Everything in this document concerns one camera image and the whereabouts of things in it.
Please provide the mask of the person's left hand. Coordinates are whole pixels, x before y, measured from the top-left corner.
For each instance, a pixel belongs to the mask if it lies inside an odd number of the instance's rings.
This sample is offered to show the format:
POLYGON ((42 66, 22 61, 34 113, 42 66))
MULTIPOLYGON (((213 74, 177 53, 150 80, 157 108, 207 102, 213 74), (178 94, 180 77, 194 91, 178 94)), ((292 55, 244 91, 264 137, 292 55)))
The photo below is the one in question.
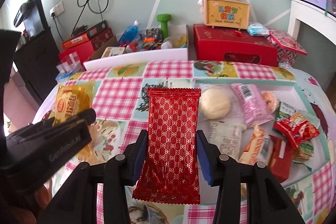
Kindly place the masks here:
POLYGON ((17 223, 36 224, 52 199, 52 180, 48 180, 34 194, 24 197, 27 206, 9 206, 17 223))

